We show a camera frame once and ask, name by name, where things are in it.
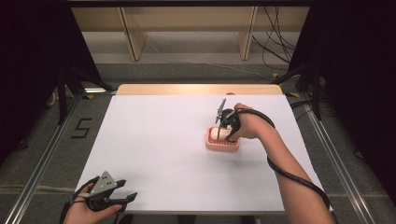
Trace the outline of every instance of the gray floor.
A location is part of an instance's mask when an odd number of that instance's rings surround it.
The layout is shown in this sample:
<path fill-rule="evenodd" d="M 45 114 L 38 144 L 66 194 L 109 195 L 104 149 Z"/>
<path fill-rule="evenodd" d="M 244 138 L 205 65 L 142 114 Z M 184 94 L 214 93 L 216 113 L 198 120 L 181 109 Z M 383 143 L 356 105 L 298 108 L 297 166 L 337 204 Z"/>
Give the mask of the gray floor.
<path fill-rule="evenodd" d="M 265 34 L 254 34 L 262 43 Z M 122 83 L 269 83 L 273 74 L 282 75 L 287 64 L 252 42 L 249 58 L 241 61 L 235 36 L 232 33 L 152 33 L 138 62 L 130 60 L 124 36 L 121 33 L 86 33 L 92 57 L 103 80 L 113 86 Z M 297 33 L 284 34 L 295 44 Z M 268 48 L 282 54 L 277 44 Z M 296 92 L 293 77 L 282 84 L 284 92 Z M 98 94 L 79 100 L 71 115 L 62 139 L 51 157 L 35 195 L 27 207 L 21 223 L 56 223 L 68 193 L 74 191 L 85 161 L 88 159 L 101 121 L 111 99 L 109 94 Z M 291 103 L 301 101 L 289 97 Z M 318 177 L 332 201 L 339 223 L 361 223 L 342 182 L 332 166 L 312 122 L 311 112 L 305 105 L 296 107 L 294 114 L 302 132 L 308 154 Z M 342 158 L 355 186 L 368 205 L 376 223 L 396 223 L 396 207 L 375 178 L 364 160 L 354 156 L 357 150 L 348 133 L 326 104 L 320 104 L 322 124 L 338 154 Z M 27 137 L 26 149 L 14 151 L 0 167 L 0 222 L 4 222 L 12 205 L 18 199 L 57 128 L 57 103 L 44 111 Z M 86 138 L 76 130 L 81 119 L 90 130 Z M 103 223 L 112 223 L 114 217 Z M 285 215 L 271 214 L 261 217 L 262 223 L 288 223 Z M 176 216 L 136 216 L 133 223 L 177 223 Z M 239 217 L 198 216 L 195 223 L 241 223 Z"/>

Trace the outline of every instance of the white tabletop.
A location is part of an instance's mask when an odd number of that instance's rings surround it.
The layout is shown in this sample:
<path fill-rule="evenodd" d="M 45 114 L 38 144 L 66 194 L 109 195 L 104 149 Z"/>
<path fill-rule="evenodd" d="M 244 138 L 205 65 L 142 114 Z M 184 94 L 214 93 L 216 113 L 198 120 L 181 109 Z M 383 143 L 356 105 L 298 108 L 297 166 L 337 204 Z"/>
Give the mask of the white tabletop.
<path fill-rule="evenodd" d="M 256 140 L 238 151 L 206 149 L 205 133 L 217 109 L 238 103 L 266 114 L 291 153 L 321 188 L 284 95 L 113 96 L 79 180 L 104 170 L 123 188 L 111 198 L 138 192 L 126 212 L 135 214 L 265 214 L 284 211 L 274 171 Z"/>

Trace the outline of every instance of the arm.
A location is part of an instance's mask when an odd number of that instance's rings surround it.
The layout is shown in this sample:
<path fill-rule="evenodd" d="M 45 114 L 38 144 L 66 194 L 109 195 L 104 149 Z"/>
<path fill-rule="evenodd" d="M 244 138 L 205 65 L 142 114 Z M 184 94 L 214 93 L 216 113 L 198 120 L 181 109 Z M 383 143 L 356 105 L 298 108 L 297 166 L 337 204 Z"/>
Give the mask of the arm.
<path fill-rule="evenodd" d="M 248 108 L 237 104 L 235 110 Z M 258 138 L 265 148 L 269 159 L 280 169 L 311 181 L 308 174 L 289 152 L 275 128 L 258 116 L 240 114 L 241 128 L 230 140 L 239 137 Z M 333 223 L 332 216 L 323 200 L 312 189 L 276 173 L 280 194 L 290 223 Z"/>
<path fill-rule="evenodd" d="M 93 184 L 88 185 L 81 192 L 88 192 L 91 188 L 93 188 Z M 66 214 L 64 224 L 94 224 L 106 217 L 112 216 L 122 208 L 121 205 L 117 204 L 100 212 L 93 212 L 85 203 L 85 200 L 83 197 L 77 197 L 75 199 L 75 203 L 73 203 Z"/>

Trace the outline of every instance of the hand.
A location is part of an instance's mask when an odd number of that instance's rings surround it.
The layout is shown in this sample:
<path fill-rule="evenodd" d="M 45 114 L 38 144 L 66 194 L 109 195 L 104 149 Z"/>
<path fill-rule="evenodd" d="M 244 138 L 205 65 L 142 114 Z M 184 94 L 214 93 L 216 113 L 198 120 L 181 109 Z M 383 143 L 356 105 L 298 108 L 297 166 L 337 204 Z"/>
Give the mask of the hand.
<path fill-rule="evenodd" d="M 92 188 L 93 184 L 90 184 L 85 187 L 81 192 L 86 193 L 89 189 Z M 83 197 L 76 197 L 75 203 L 73 203 L 73 205 L 69 208 L 69 211 L 66 214 L 64 224 L 94 224 L 101 221 L 102 219 L 111 217 L 122 208 L 120 204 L 116 204 L 108 207 L 105 210 L 93 212 L 85 203 L 85 200 L 86 199 Z"/>
<path fill-rule="evenodd" d="M 236 104 L 233 108 L 235 111 L 238 109 L 253 109 L 241 103 Z M 238 117 L 241 121 L 241 127 L 230 137 L 231 141 L 236 141 L 240 137 L 249 139 L 260 138 L 262 132 L 268 128 L 273 128 L 267 121 L 256 115 L 241 113 Z"/>

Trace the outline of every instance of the human arm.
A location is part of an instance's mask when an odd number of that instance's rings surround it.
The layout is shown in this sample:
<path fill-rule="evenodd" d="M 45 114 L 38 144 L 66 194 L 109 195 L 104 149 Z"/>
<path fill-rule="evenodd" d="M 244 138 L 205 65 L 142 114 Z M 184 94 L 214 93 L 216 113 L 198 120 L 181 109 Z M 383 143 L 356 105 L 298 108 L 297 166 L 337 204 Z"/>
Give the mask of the human arm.
<path fill-rule="evenodd" d="M 237 104 L 234 109 L 252 109 Z M 268 158 L 280 169 L 297 175 L 312 183 L 308 174 L 286 147 L 277 130 L 259 116 L 241 113 L 238 115 L 241 127 L 230 140 L 240 137 L 258 138 L 265 148 Z M 312 189 L 290 180 L 279 173 L 276 179 L 290 223 L 333 223 L 332 216 L 322 198 Z"/>
<path fill-rule="evenodd" d="M 93 184 L 85 187 L 81 192 L 88 192 L 89 189 L 93 188 Z M 110 217 L 117 213 L 122 206 L 120 204 L 112 205 L 107 209 L 99 212 L 92 211 L 85 203 L 85 198 L 77 196 L 74 200 L 73 205 L 69 208 L 64 224 L 94 224 L 106 217 Z"/>

